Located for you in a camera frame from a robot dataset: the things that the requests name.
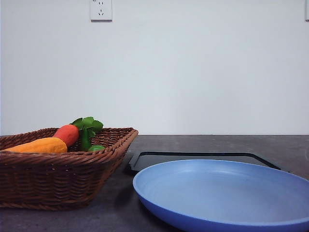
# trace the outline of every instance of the wall socket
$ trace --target wall socket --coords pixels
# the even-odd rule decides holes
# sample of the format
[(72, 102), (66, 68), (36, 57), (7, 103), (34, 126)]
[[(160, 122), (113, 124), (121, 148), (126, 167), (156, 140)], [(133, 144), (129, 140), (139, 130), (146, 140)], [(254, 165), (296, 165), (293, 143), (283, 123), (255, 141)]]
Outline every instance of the wall socket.
[(112, 21), (112, 0), (90, 0), (91, 22)]

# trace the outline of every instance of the green leaves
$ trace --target green leaves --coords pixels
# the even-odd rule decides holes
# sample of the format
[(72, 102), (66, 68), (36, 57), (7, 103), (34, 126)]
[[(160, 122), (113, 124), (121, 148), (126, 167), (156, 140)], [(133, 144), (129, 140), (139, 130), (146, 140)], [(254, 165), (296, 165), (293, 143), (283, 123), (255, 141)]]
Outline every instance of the green leaves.
[[(78, 118), (71, 124), (75, 125), (80, 133), (82, 151), (88, 151), (91, 147), (90, 139), (96, 136), (96, 132), (99, 132), (103, 128), (103, 123), (94, 120), (93, 117)], [(103, 146), (94, 145), (96, 149), (104, 149)]]
[(103, 128), (103, 123), (94, 120), (93, 117), (78, 118), (71, 124), (77, 126), (81, 131), (83, 129), (89, 129), (89, 131), (99, 132)]
[(83, 118), (82, 117), (78, 118), (74, 122), (72, 122), (71, 124), (75, 125), (78, 128), (78, 130), (82, 130), (83, 127), (84, 127), (84, 125), (83, 125)]

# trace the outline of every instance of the wicker basket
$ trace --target wicker basket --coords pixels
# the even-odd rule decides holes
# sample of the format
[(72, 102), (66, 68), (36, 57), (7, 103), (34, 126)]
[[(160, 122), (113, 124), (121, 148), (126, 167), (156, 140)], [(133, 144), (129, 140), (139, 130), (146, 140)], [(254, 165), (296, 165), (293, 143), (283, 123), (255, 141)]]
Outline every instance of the wicker basket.
[[(57, 128), (0, 138), (0, 150), (51, 137)], [(137, 136), (133, 128), (104, 128), (92, 139), (103, 151), (68, 153), (0, 152), (0, 207), (70, 210), (87, 206), (122, 162)]]

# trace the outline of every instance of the dark countertop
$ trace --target dark countertop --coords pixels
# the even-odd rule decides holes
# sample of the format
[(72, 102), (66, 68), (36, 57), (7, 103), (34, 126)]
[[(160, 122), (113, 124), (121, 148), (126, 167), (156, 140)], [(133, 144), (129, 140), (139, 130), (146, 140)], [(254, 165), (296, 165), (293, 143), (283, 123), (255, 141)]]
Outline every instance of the dark countertop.
[(143, 151), (248, 152), (309, 179), (309, 135), (139, 135), (123, 163), (86, 208), (0, 209), (0, 232), (180, 232), (139, 202), (125, 167)]

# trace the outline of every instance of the white wall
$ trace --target white wall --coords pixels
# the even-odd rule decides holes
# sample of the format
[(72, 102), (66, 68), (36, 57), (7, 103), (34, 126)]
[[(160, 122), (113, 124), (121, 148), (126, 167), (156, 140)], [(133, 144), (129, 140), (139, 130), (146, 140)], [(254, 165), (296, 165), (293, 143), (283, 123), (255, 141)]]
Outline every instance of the white wall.
[(308, 134), (304, 0), (2, 0), (1, 129)]

